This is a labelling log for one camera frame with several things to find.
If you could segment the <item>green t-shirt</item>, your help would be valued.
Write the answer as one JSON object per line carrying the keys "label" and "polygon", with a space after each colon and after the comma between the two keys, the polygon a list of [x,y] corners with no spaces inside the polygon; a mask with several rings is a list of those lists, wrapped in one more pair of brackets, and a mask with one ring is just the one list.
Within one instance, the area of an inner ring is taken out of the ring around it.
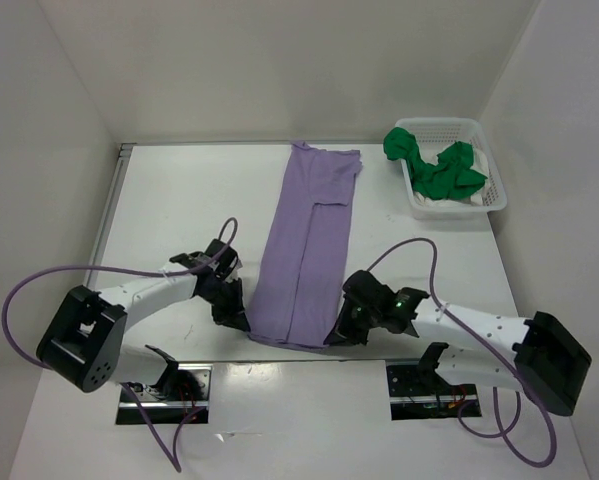
{"label": "green t-shirt", "polygon": [[411,186],[430,200],[462,201],[486,185],[487,174],[478,172],[471,145],[456,141],[437,155],[437,163],[423,160],[417,140],[409,131],[395,127],[383,140],[388,160],[404,160]]}

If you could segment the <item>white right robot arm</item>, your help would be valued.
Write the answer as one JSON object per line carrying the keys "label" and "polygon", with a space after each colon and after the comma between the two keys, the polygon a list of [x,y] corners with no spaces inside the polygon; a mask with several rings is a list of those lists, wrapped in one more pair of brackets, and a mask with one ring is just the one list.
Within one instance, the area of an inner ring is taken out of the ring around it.
{"label": "white right robot arm", "polygon": [[435,299],[403,287],[393,291],[368,270],[353,273],[332,300],[309,285],[290,298],[255,291],[242,319],[251,339],[301,350],[365,345],[374,328],[428,341],[417,365],[420,386],[439,393],[474,384],[534,392],[558,416],[574,413],[591,355],[553,315],[506,317]]}

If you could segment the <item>purple t-shirt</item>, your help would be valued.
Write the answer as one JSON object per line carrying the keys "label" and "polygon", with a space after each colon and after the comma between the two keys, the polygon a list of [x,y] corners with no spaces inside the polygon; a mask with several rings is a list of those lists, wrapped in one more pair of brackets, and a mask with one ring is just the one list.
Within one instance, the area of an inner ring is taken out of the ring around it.
{"label": "purple t-shirt", "polygon": [[338,316],[361,170],[357,150],[292,144],[246,308],[252,340],[300,350],[323,348]]}

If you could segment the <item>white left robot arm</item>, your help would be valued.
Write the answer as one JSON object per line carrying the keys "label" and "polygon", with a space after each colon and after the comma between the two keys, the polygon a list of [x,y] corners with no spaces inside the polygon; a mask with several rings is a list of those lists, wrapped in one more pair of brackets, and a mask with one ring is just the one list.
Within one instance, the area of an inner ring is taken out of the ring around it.
{"label": "white left robot arm", "polygon": [[199,297],[215,324],[250,329],[243,304],[238,253],[219,239],[205,251],[173,256],[154,276],[94,291],[71,289],[43,335],[36,356],[45,366],[90,393],[108,381],[142,384],[159,400],[179,385],[179,363],[162,349],[125,344],[139,322],[179,302]]}

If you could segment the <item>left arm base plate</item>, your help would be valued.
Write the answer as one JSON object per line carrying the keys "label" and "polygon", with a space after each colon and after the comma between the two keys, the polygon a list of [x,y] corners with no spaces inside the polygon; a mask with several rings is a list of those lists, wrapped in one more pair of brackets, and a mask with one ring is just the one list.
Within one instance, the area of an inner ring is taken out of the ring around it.
{"label": "left arm base plate", "polygon": [[190,414],[189,424],[207,424],[211,374],[211,364],[183,363],[168,394],[140,383],[131,383],[130,389],[155,425],[177,425]]}

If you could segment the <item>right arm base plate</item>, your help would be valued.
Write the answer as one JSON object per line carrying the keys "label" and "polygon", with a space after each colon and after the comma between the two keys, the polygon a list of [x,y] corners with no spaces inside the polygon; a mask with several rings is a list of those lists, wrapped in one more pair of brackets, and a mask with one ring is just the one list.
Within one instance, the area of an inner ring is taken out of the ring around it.
{"label": "right arm base plate", "polygon": [[450,386],[440,378],[425,380],[417,365],[412,359],[386,362],[393,421],[456,418],[460,408],[463,417],[482,416],[474,385]]}

